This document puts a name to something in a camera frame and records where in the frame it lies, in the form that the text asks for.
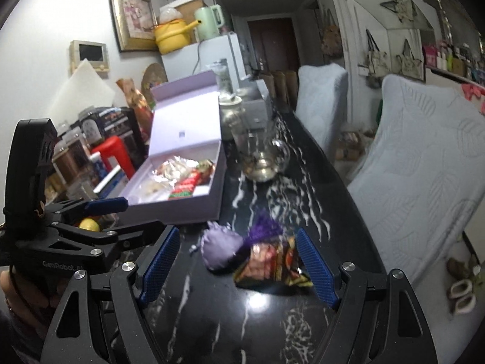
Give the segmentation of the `brown cereal snack bag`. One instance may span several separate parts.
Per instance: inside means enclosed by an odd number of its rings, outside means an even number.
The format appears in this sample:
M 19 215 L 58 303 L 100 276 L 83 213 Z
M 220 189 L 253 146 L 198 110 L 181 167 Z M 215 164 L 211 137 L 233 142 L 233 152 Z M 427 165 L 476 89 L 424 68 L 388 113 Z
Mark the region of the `brown cereal snack bag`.
M 298 253 L 295 236 L 278 236 L 250 246 L 249 256 L 235 271 L 238 288 L 310 288 L 313 282 Z

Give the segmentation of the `purple sachet with tassel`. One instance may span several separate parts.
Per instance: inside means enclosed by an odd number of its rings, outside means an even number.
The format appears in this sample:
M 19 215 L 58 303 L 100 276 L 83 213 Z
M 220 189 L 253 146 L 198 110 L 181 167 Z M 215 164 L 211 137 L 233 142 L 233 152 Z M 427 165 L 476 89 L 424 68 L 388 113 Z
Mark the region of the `purple sachet with tassel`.
M 201 237 L 201 257 L 207 270 L 219 272 L 246 260 L 254 245 L 267 243 L 284 234 L 284 227 L 261 211 L 243 237 L 229 225 L 208 222 Z

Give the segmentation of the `red snack packet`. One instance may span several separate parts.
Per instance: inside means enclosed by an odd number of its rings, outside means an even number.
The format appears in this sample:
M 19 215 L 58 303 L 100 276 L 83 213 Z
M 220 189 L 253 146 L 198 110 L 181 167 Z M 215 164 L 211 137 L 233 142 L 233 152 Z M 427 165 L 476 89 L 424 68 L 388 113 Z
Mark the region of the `red snack packet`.
M 201 173 L 194 169 L 180 182 L 176 183 L 169 194 L 170 200 L 191 197 L 201 178 Z

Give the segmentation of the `green white snack packet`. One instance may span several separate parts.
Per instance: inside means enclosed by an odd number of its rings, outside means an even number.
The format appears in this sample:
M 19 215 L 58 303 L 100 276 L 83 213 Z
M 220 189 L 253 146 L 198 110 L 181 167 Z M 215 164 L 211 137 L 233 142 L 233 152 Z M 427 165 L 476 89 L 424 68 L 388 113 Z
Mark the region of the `green white snack packet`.
M 201 160 L 196 166 L 196 171 L 198 173 L 198 179 L 196 185 L 205 185 L 210 182 L 210 178 L 215 171 L 215 164 L 212 160 Z

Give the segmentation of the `white tea bag pouch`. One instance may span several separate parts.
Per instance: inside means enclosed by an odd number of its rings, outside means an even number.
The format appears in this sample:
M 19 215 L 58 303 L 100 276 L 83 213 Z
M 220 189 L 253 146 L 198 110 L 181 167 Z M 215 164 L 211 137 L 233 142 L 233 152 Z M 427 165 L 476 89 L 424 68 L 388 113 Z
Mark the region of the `white tea bag pouch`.
M 141 201 L 147 200 L 153 196 L 159 196 L 167 191 L 172 190 L 169 182 L 157 182 L 152 178 L 147 178 L 139 185 L 136 195 Z

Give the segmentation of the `red plastic container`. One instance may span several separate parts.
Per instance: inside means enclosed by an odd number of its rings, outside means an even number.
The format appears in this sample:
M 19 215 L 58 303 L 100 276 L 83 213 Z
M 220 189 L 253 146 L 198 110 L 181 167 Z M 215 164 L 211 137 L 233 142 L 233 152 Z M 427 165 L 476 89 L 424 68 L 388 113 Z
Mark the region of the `red plastic container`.
M 120 137 L 111 136 L 91 150 L 91 154 L 97 152 L 100 153 L 100 157 L 109 172 L 115 165 L 119 165 L 128 179 L 131 179 L 135 174 L 135 168 L 132 164 L 132 160 L 127 153 L 127 148 L 124 145 L 124 142 Z

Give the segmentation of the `lavender gift box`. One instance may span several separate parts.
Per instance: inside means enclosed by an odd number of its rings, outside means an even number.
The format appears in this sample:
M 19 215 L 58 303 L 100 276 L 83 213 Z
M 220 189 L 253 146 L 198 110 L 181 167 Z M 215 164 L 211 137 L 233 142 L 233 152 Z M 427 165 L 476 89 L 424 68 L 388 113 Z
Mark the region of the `lavender gift box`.
M 226 156 L 221 140 L 219 92 L 216 74 L 203 72 L 170 81 L 151 90 L 156 110 L 149 154 L 123 189 L 128 208 L 119 214 L 123 224 L 159 220 L 164 224 L 196 224 L 217 220 L 223 197 Z M 167 191 L 141 201 L 136 191 L 153 178 L 163 162 L 178 156 L 187 160 L 212 160 L 216 166 L 210 182 L 195 188 L 191 197 L 170 200 Z

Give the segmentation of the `brown paper snack bag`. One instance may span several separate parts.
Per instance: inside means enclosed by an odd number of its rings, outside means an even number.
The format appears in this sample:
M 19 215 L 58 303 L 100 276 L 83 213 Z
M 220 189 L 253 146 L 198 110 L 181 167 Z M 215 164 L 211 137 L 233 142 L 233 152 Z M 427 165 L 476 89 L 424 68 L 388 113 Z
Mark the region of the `brown paper snack bag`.
M 149 137 L 153 123 L 153 112 L 146 98 L 136 89 L 132 78 L 118 79 L 116 84 L 124 93 L 127 105 L 134 111 L 141 131 Z

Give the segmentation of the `white foam sheet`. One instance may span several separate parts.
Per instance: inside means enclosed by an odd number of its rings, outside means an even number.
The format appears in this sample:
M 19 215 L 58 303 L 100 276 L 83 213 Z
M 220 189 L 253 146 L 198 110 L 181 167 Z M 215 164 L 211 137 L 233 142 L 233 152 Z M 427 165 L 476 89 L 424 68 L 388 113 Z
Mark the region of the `white foam sheet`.
M 74 123 L 83 110 L 89 107 L 109 107 L 114 97 L 114 90 L 85 59 L 59 90 L 49 108 L 48 117 L 55 126 L 65 121 Z

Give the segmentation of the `near light blue chair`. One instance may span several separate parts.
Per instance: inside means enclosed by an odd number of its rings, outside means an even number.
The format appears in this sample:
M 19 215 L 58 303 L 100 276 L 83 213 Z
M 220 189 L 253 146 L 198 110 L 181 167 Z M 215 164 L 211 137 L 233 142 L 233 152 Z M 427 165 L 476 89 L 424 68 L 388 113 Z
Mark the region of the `near light blue chair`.
M 387 271 L 415 283 L 484 198 L 484 117 L 454 89 L 388 75 L 374 141 L 348 190 Z

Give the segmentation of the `light blue chair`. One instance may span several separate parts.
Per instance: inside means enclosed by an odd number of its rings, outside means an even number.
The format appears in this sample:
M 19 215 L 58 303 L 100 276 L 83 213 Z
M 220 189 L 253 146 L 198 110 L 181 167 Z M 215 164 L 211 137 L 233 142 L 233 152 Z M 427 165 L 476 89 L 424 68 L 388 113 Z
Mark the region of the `light blue chair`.
M 388 75 L 374 141 L 348 190 L 387 271 L 415 283 L 484 198 L 484 117 L 454 89 Z
M 336 63 L 305 65 L 298 69 L 298 79 L 296 117 L 333 164 L 344 122 L 349 73 Z

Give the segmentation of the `white mini fridge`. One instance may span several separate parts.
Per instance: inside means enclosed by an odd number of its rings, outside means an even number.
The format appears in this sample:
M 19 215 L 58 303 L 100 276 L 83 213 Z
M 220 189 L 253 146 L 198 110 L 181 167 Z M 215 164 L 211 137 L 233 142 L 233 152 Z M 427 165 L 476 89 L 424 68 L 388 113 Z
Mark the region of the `white mini fridge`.
M 168 81 L 205 72 L 210 64 L 224 59 L 227 60 L 232 87 L 238 89 L 240 80 L 246 75 L 246 69 L 238 35 L 234 32 L 190 44 L 162 56 Z

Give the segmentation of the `yellow pot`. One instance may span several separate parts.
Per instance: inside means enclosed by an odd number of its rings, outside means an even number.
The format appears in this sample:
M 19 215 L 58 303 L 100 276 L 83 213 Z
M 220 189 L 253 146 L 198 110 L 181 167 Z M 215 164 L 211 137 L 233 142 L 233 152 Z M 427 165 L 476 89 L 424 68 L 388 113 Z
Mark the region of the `yellow pot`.
M 187 24 L 184 19 L 176 19 L 157 25 L 154 28 L 154 36 L 159 52 L 165 55 L 190 45 L 191 31 L 200 24 L 199 20 Z

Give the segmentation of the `framed picture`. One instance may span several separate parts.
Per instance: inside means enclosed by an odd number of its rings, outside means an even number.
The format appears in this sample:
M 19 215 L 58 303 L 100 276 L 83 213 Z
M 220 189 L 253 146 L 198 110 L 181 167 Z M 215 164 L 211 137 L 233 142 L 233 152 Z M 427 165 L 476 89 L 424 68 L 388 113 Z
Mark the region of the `framed picture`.
M 157 50 L 151 0 L 110 0 L 110 8 L 120 52 Z

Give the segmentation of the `green electric kettle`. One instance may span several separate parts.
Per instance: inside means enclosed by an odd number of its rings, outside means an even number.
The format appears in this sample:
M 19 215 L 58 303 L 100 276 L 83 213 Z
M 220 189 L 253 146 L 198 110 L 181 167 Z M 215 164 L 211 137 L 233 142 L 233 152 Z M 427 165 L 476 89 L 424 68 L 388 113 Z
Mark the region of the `green electric kettle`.
M 225 25 L 224 14 L 221 5 L 198 8 L 194 17 L 199 21 L 196 33 L 199 41 L 213 39 L 219 36 L 220 29 Z

